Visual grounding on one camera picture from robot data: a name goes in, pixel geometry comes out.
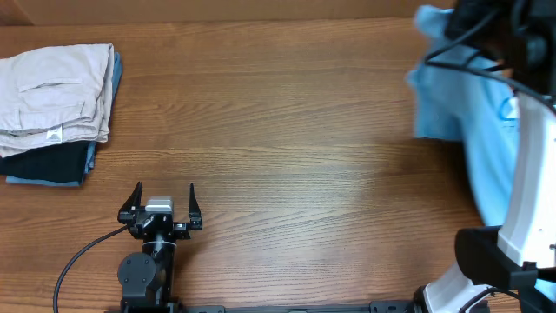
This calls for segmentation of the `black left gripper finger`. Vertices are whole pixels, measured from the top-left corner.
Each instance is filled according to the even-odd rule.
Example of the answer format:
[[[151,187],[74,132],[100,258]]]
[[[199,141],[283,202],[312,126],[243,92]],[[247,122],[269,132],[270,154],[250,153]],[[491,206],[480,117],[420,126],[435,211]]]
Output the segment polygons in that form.
[[[141,205],[142,199],[142,182],[138,182],[132,191],[129,198],[124,202],[119,213],[129,213],[133,207],[138,207]]]
[[[189,219],[201,220],[202,213],[195,197],[195,186],[193,183],[189,185]]]

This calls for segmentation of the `light blue printed t-shirt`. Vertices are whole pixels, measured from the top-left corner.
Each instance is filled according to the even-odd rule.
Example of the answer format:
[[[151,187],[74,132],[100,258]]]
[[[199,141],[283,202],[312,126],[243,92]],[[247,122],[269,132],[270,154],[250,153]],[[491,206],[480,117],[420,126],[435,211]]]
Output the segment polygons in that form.
[[[555,115],[490,78],[419,63],[408,83],[417,137],[462,142],[483,223],[517,264],[555,264]]]

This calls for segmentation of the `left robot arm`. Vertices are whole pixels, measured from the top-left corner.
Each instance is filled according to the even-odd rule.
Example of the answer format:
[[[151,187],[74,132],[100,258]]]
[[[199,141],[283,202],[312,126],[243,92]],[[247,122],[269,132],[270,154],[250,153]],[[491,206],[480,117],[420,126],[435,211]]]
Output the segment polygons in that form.
[[[174,220],[174,202],[169,196],[150,198],[141,204],[142,184],[138,183],[117,220],[136,240],[140,252],[127,255],[117,277],[122,286],[121,312],[183,312],[179,298],[172,295],[176,242],[189,240],[190,232],[202,229],[202,213],[189,186],[189,220]]]

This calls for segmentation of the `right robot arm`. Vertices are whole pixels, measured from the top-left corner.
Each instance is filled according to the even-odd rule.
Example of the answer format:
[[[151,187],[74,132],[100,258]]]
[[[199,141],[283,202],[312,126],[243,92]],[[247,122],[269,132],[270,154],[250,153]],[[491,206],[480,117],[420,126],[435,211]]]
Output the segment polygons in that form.
[[[485,312],[496,293],[555,309],[555,4],[423,5],[429,49],[407,77],[414,134],[462,143],[483,221],[458,231],[454,265],[419,287],[411,312]]]

